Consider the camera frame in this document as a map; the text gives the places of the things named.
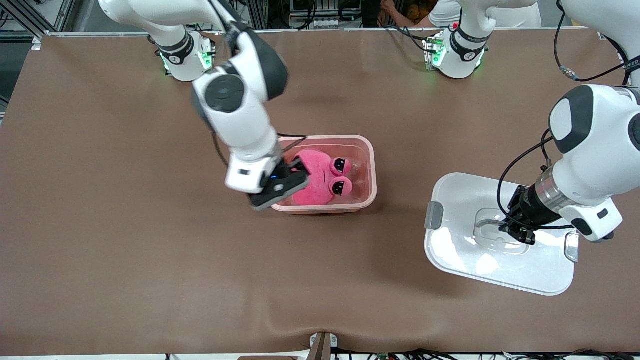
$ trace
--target pink plush toy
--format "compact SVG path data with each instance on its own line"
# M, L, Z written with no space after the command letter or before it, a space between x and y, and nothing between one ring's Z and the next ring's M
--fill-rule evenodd
M327 205L335 195L348 195L353 185L344 177L351 170L351 162L346 159L331 159L329 155L315 149L305 149L297 153L309 171L309 185L293 194L296 205Z

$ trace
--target pink bin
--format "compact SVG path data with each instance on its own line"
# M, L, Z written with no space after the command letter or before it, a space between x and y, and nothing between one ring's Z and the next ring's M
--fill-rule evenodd
M280 138L282 147L292 144L297 138ZM378 194L376 182L376 162L371 143L358 135L309 136L304 142L285 154L292 161L302 149L317 149L332 158L346 158L351 161L351 171L347 177L353 183L353 191L345 197L336 197L328 205L297 206L291 198L272 206L277 211L292 215L354 213L373 203Z

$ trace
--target brown tabletop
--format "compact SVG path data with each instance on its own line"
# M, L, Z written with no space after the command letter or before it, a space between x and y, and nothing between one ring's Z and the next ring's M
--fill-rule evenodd
M638 191L616 199L615 239L582 242L557 297L446 274L424 253L436 181L499 177L577 85L553 35L496 31L459 81L426 72L398 34L264 35L291 73L273 125L376 151L375 203L323 217L256 213L225 188L190 84L162 75L145 38L46 38L0 127L0 355L274 352L316 331L363 351L640 350ZM559 48L583 76L618 63L592 31ZM542 164L509 180L531 184Z

